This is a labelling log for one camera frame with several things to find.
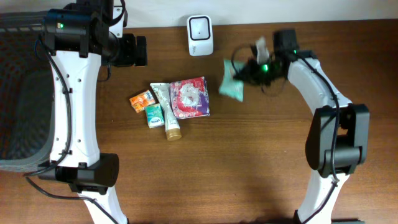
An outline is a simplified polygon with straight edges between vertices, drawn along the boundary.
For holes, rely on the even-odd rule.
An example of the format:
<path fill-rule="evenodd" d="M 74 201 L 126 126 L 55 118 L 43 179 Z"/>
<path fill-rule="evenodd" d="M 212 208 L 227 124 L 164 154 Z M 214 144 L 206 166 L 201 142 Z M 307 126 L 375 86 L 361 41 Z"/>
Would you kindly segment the mint green wipes pack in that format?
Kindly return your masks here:
<path fill-rule="evenodd" d="M 233 98 L 239 102 L 244 100 L 244 83 L 241 80 L 234 79 L 235 69 L 231 60 L 224 59 L 224 75 L 218 93 Z"/>

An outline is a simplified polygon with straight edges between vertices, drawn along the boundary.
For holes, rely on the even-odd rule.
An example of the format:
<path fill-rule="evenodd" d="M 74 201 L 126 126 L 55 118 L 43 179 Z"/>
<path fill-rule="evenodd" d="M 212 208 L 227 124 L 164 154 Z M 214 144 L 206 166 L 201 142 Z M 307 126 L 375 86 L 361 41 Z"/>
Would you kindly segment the orange tissue pack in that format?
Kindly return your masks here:
<path fill-rule="evenodd" d="M 154 105 L 155 99 L 149 90 L 146 90 L 129 99 L 129 102 L 136 113 L 145 110 L 145 107 Z"/>

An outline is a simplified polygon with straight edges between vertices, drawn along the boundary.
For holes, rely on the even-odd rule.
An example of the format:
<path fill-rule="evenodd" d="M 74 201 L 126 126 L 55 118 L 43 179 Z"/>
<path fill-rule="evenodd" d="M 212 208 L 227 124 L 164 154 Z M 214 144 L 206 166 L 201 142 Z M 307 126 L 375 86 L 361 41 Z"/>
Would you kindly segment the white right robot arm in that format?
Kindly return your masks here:
<path fill-rule="evenodd" d="M 281 223 L 333 223 L 332 211 L 342 186 L 367 157 L 370 112 L 354 104 L 327 77 L 312 50 L 301 49 L 294 29 L 273 33 L 273 51 L 264 38 L 248 44 L 253 54 L 233 78 L 244 83 L 270 86 L 277 79 L 289 81 L 312 112 L 305 142 L 311 168 L 302 204 L 292 218 Z"/>

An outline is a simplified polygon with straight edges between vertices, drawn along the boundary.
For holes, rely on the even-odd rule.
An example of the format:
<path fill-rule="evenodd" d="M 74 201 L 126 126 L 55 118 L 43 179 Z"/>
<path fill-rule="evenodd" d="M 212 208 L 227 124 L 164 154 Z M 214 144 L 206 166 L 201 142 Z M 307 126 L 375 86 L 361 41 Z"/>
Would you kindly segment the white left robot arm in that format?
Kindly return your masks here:
<path fill-rule="evenodd" d="M 146 38 L 125 34 L 126 5 L 76 1 L 51 9 L 39 42 L 53 73 L 55 120 L 51 153 L 34 175 L 67 184 L 95 223 L 127 223 L 116 194 L 119 157 L 96 138 L 100 68 L 147 65 Z"/>

